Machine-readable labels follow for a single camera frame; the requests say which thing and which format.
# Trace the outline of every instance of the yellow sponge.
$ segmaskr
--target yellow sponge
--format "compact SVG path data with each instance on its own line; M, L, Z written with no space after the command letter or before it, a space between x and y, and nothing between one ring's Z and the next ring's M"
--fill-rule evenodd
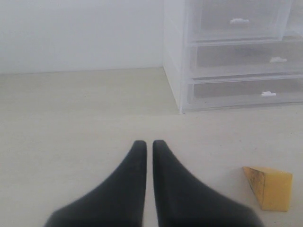
M288 211L293 175L266 167L243 167L262 210Z

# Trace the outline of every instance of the beige floor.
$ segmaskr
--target beige floor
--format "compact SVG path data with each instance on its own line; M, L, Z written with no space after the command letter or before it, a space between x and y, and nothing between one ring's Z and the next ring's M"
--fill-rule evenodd
M0 226L41 227L102 182L134 140L149 148L145 227L156 226L151 143L267 227L303 222L303 105L179 115L162 69L0 76ZM288 213L264 212L241 167L294 174Z

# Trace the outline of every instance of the drawer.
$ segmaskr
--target drawer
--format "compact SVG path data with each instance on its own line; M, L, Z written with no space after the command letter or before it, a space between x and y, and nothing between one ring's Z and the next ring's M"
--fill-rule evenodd
M298 72L303 40L189 47L186 69L191 78Z
M190 42L281 40L292 0L191 0Z
M188 85L187 109L303 102L303 79L213 80Z

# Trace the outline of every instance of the storage cabinet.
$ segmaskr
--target storage cabinet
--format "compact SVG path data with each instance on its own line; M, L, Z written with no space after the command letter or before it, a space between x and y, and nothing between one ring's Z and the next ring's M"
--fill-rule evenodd
M303 0L165 0L164 69L181 112L303 102Z

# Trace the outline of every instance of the white drawer handle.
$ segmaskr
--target white drawer handle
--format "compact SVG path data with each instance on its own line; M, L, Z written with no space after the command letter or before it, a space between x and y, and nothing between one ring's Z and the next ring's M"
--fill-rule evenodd
M242 25L242 24L249 24L250 20L242 19L242 18L234 18L230 21L231 25Z
M275 57L270 59L270 63L285 63L287 62L286 58Z
M270 91L263 91L261 94L262 97L276 97L276 93L271 93Z

